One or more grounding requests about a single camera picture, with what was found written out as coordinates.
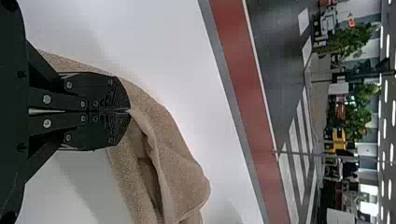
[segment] pole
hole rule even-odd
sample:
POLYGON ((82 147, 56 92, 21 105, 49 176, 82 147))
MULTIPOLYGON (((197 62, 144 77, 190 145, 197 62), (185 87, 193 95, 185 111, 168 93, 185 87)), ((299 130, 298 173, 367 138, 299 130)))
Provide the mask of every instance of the pole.
MULTIPOLYGON (((335 73, 338 74, 340 76, 347 76, 348 73, 335 73)), ((354 82, 359 82, 365 78, 374 78, 374 77, 379 77, 379 74, 382 75, 382 77, 392 77, 396 75, 396 71, 395 70, 388 70, 388 71, 383 71, 383 72, 369 72, 369 73, 363 73, 363 74, 354 74, 355 76, 351 79, 348 80, 348 82, 354 83, 354 82)), ((322 80, 314 80, 311 81, 312 84, 316 84, 316 83, 322 83, 322 82, 332 82, 332 79, 322 79, 322 80)))
POLYGON ((309 157, 320 157, 320 158, 330 158, 330 159, 342 159, 346 161, 374 161, 374 162, 384 162, 384 163, 393 163, 393 161, 381 161, 371 158, 362 158, 362 157, 349 157, 349 156, 337 156, 333 154, 326 153, 307 153, 307 152, 293 152, 293 151, 278 151, 274 150, 275 153, 284 153, 289 155, 300 155, 300 156, 309 156, 309 157))

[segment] screw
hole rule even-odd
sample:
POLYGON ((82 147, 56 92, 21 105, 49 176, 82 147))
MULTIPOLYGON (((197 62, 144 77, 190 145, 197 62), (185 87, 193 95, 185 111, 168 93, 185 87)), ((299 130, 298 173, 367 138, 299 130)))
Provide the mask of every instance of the screw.
POLYGON ((72 140, 72 135, 70 133, 68 133, 66 135, 66 142, 70 142, 72 140))
POLYGON ((71 83, 71 82, 66 82, 66 88, 67 89, 72 89, 73 88, 73 83, 71 83))
POLYGON ((17 145, 17 151, 23 153, 26 152, 27 146, 24 143, 20 143, 17 145))
POLYGON ((44 104, 49 105, 50 101, 51 101, 50 96, 49 95, 44 95, 44 97, 43 97, 44 104))
POLYGON ((43 123, 44 128, 49 128, 50 125, 51 125, 50 119, 45 119, 43 123))
POLYGON ((19 71, 17 72, 17 78, 18 79, 26 79, 27 78, 27 74, 23 71, 19 71))

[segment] beige towel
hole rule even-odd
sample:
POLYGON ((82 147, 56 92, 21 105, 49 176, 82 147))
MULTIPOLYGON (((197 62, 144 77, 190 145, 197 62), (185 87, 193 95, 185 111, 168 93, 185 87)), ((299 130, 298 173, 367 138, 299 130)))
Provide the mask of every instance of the beige towel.
MULTIPOLYGON (((108 74, 44 51, 58 72, 108 74)), ((120 192, 135 224, 199 224, 210 194, 201 166, 190 154, 171 114, 148 94, 120 79, 133 119, 118 146, 109 149, 120 192)))

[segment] yellow object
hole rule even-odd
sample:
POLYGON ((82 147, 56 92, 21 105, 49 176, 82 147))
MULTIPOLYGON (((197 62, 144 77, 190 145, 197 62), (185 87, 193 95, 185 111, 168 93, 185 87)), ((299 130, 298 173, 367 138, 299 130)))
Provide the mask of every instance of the yellow object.
POLYGON ((335 153, 335 150, 344 150, 346 147, 347 135, 343 128, 332 129, 332 147, 325 148, 326 153, 335 153))

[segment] red floor strip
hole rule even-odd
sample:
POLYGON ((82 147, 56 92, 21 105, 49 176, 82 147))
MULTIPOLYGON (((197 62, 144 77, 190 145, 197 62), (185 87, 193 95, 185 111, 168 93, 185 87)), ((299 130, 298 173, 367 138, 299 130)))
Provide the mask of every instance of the red floor strip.
POLYGON ((270 223, 289 224, 242 0, 210 0, 270 223))

